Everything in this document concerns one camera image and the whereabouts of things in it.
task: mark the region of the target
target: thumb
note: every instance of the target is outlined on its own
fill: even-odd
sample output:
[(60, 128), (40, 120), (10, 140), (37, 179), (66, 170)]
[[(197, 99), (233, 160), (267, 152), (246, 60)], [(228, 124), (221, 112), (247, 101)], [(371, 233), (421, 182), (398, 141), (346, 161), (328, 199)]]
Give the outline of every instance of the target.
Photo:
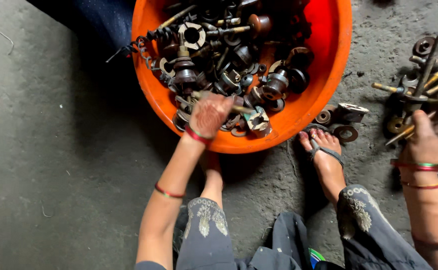
[(422, 110), (416, 110), (413, 115), (414, 125), (416, 126), (416, 135), (418, 138), (435, 136), (432, 129), (432, 123), (426, 113)]
[(230, 113), (230, 110), (232, 109), (232, 106), (234, 104), (234, 97), (228, 96), (224, 99), (222, 102), (222, 106), (224, 106), (224, 110), (227, 112), (227, 114)]

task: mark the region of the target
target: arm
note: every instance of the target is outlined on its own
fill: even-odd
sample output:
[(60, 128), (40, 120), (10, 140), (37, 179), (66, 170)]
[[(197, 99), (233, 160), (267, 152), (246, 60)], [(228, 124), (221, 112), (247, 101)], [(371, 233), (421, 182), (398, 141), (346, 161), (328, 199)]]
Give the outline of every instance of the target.
[[(401, 154), (403, 161), (438, 164), (438, 137), (431, 121), (422, 111), (414, 113), (416, 133)], [(401, 180), (413, 186), (438, 184), (437, 172), (401, 168)], [(438, 250), (424, 243), (438, 243), (438, 189), (415, 189), (404, 186), (404, 197), (410, 216), (411, 233), (416, 249), (438, 270)]]
[[(205, 138), (213, 138), (231, 107), (232, 99), (210, 94), (194, 106), (190, 122), (192, 130)], [(204, 150), (202, 142), (185, 132), (158, 186), (172, 194), (184, 194), (189, 177)], [(165, 197), (157, 190), (152, 192), (142, 216), (136, 263), (154, 261), (172, 269), (172, 236), (181, 204), (182, 199)]]

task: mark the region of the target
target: gray embroidered pants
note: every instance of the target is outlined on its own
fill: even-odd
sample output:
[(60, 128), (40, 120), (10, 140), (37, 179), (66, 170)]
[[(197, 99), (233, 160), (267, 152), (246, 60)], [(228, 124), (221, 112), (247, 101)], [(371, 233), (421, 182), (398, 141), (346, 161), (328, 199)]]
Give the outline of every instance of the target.
[[(346, 269), (431, 270), (427, 262), (391, 227), (369, 192), (350, 185), (339, 195), (337, 221)], [(272, 247), (259, 247), (252, 259), (234, 259), (227, 221), (216, 202), (196, 198), (188, 204), (177, 270), (312, 270), (306, 227), (292, 212), (274, 223)], [(343, 269), (319, 262), (315, 270)]]

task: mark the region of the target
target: pile of metal parts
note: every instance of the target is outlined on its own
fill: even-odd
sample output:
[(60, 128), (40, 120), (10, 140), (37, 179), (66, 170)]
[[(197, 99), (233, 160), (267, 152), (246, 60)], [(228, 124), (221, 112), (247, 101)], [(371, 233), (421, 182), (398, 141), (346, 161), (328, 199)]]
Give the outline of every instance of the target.
[(315, 128), (334, 134), (340, 143), (353, 142), (359, 137), (359, 132), (352, 125), (360, 123), (369, 110), (347, 103), (338, 106), (327, 104), (314, 119), (314, 124), (307, 129)]
[[(176, 94), (177, 129), (184, 131), (201, 91), (211, 91), (234, 98), (221, 131), (236, 137), (249, 131), (257, 138), (269, 135), (268, 114), (281, 112), (289, 92), (300, 94), (309, 84), (306, 69), (314, 54), (303, 44), (311, 34), (303, 15), (308, 2), (294, 1), (294, 8), (281, 10), (273, 1), (259, 0), (187, 1), (165, 8), (171, 14), (181, 11), (138, 40), (141, 55), (144, 43), (157, 42), (159, 57), (151, 59), (150, 69)], [(276, 14), (282, 16), (273, 23)], [(275, 48), (276, 62), (270, 66), (258, 61), (265, 46)], [(254, 76), (257, 85), (252, 85)]]
[(392, 116), (387, 123), (389, 132), (397, 134), (385, 145), (392, 144), (402, 138), (408, 138), (413, 131), (410, 116), (424, 103), (438, 103), (438, 36), (427, 36), (416, 42), (413, 56), (409, 61), (416, 63), (414, 71), (401, 78), (398, 87), (373, 83), (375, 89), (394, 93), (403, 101), (403, 109)]

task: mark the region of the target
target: concrete floor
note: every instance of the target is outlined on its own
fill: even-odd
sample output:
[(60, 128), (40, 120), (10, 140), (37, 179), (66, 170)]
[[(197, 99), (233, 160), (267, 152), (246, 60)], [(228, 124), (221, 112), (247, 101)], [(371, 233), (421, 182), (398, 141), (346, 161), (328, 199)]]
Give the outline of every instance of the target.
[[(369, 85), (395, 85), (412, 67), (414, 42), (438, 32), (438, 1), (352, 0), (352, 8), (345, 70), (352, 74), (330, 103), (371, 112), (356, 126), (359, 139), (344, 147), (344, 172), (348, 183), (369, 189), (411, 242), (405, 202), (388, 164), (399, 149), (382, 146), (387, 94)], [(108, 53), (79, 42), (31, 4), (0, 1), (0, 31), (15, 43), (7, 55), (10, 43), (0, 36), (0, 269), (131, 269), (142, 213), (177, 136), (149, 107), (131, 65), (104, 65)], [(244, 168), (239, 175), (224, 169), (234, 252), (252, 255), (274, 218), (295, 211), (306, 218), (312, 248), (342, 265), (334, 210), (314, 197), (314, 176), (302, 170), (300, 148), (290, 142), (299, 181), (286, 143), (222, 156), (223, 165)], [(190, 198), (201, 182), (197, 171)], [(43, 215), (41, 201), (53, 217)]]

